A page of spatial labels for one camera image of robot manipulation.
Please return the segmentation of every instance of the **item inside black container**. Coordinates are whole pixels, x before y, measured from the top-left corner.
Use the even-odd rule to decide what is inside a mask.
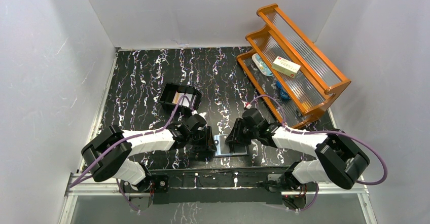
[[[183,86],[175,83],[167,83],[164,86],[163,92],[158,100],[161,103],[164,110],[172,112],[176,104],[180,103],[179,98],[185,95],[191,103],[191,108],[197,110],[200,105],[200,100],[202,94],[192,86]],[[186,99],[180,103],[177,112],[182,112],[184,114],[191,114],[191,109],[189,103]]]

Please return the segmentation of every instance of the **corrugated transparent panel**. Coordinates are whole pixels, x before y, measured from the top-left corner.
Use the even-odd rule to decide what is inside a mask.
[[[315,51],[291,28],[288,23],[277,13],[266,14],[267,18],[278,28],[282,35],[293,45],[297,52],[315,70],[327,86],[333,86],[340,82],[336,74],[315,53]]]
[[[254,40],[263,55],[273,63],[277,56],[291,60],[291,58],[284,52],[275,39],[269,35],[268,38],[257,38]],[[305,109],[309,109],[324,102],[324,98],[307,79],[307,77],[299,70],[295,78],[290,78],[282,73],[279,73],[285,83],[293,91],[294,95],[303,104]]]
[[[279,104],[282,106],[282,108],[285,111],[286,123],[289,126],[294,126],[298,123],[301,123],[302,121],[304,121],[309,117],[309,116],[301,115],[299,108],[293,102],[293,100],[283,100],[280,98],[279,89],[276,87],[277,79],[275,76],[269,77],[269,76],[263,75],[258,70],[257,66],[254,64],[253,59],[251,57],[245,59],[243,62],[252,73],[252,76],[254,77],[254,79],[256,79],[260,87],[263,89],[264,93],[278,100]],[[282,115],[279,108],[276,106],[276,103],[272,103],[272,104],[276,108],[278,113]]]

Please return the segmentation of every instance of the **white wall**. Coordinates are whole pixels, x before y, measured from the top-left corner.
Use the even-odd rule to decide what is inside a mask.
[[[112,67],[88,0],[0,0],[0,218],[57,223]]]
[[[259,7],[278,3],[316,40],[336,0],[90,0],[115,47],[249,46]]]
[[[387,161],[370,188],[378,223],[430,223],[430,0],[338,0],[316,44],[352,80],[337,124]],[[381,175],[372,161],[368,180]]]

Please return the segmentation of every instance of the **black marble table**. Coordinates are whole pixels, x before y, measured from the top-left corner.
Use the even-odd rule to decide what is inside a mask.
[[[256,89],[236,61],[250,47],[222,47],[169,50],[133,50],[118,52],[101,128],[118,124],[124,130],[157,129],[166,123],[165,112],[157,99],[167,82],[191,85],[202,94],[199,113],[213,135],[229,134],[234,121],[243,113],[246,102],[258,96]],[[255,106],[269,122],[274,121],[263,100]],[[308,130],[332,128],[326,113]],[[249,156],[201,158],[191,146],[168,152],[148,152],[134,156],[149,169],[243,168],[253,166],[289,166],[300,159],[311,159],[293,150],[280,150],[253,141]]]

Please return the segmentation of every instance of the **black container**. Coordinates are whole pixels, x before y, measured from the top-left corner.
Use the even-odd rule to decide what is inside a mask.
[[[200,105],[202,94],[192,86],[183,86],[175,83],[167,83],[164,86],[160,99],[158,99],[158,102],[161,104],[164,110],[168,111],[169,113],[173,111],[174,107],[176,106],[176,103],[173,103],[176,93],[191,94],[191,108],[193,110],[197,110]],[[179,105],[176,113],[182,112],[184,114],[190,115],[191,111],[192,110],[189,107]]]

